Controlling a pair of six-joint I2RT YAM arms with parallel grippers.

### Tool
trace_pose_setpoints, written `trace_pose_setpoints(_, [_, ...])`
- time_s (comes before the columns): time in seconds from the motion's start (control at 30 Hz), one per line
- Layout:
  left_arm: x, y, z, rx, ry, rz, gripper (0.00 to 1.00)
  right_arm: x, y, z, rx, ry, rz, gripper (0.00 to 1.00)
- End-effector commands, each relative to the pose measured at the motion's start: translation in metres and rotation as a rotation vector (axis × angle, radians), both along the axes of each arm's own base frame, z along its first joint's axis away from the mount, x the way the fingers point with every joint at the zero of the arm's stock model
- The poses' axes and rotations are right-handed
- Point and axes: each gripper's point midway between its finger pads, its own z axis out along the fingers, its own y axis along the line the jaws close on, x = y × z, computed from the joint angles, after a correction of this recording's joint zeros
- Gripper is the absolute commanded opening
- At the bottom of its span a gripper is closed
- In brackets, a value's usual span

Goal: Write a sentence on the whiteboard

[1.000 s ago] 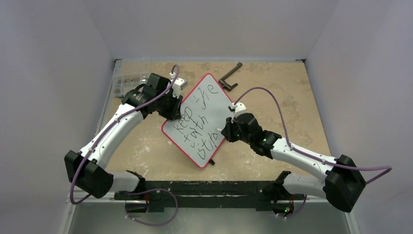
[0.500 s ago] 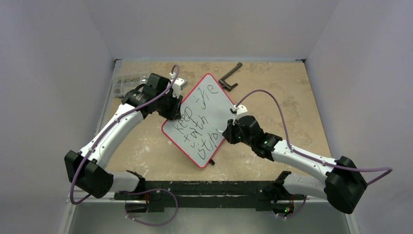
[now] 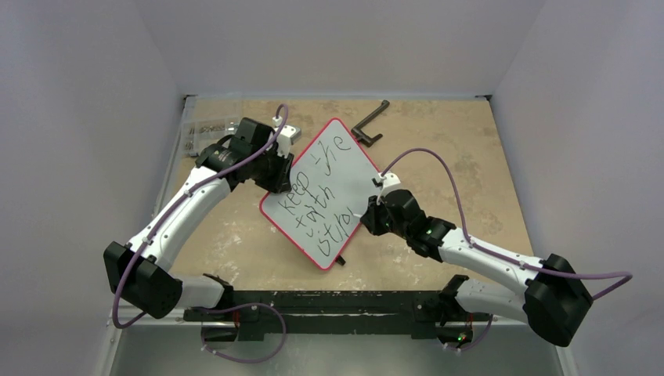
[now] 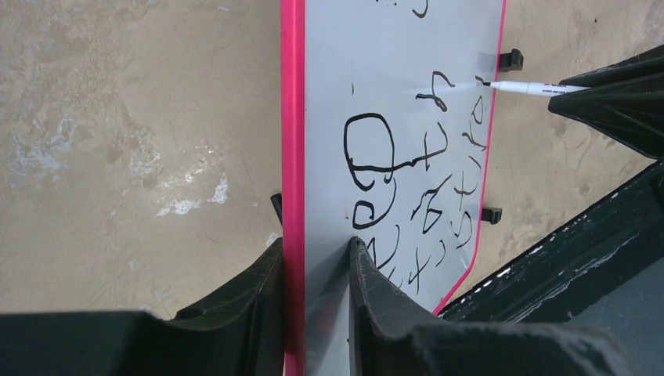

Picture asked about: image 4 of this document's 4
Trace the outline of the black white marker pen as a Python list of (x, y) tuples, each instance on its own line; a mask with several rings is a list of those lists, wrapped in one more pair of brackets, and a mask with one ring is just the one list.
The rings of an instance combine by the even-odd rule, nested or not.
[(485, 81), (476, 76), (475, 81), (470, 83), (472, 88), (484, 87), (501, 92), (524, 94), (527, 96), (538, 96), (552, 98), (574, 92), (589, 90), (590, 87), (566, 84), (552, 84), (532, 81)]

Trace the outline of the red framed whiteboard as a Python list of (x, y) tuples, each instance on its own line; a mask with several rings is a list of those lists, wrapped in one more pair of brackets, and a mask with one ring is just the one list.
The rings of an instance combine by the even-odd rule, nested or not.
[(352, 237), (431, 313), (472, 270), (505, 10), (280, 3), (287, 374), (350, 372)]

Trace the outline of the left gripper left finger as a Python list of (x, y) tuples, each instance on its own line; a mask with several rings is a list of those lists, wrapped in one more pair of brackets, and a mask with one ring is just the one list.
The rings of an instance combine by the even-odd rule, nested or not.
[(162, 320), (146, 311), (1, 317), (4, 375), (280, 375), (283, 243)]

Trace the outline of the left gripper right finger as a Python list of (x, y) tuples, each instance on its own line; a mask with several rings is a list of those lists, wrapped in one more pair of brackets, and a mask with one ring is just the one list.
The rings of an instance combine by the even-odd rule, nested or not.
[(441, 319), (384, 276), (365, 242), (349, 253), (349, 346), (353, 375), (636, 375), (608, 331), (563, 324)]

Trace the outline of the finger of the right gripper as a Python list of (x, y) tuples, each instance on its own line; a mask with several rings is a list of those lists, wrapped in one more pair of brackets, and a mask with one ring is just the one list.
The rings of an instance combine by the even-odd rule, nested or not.
[(663, 158), (663, 46), (562, 81), (586, 89), (550, 99), (552, 114), (588, 125), (652, 159)]

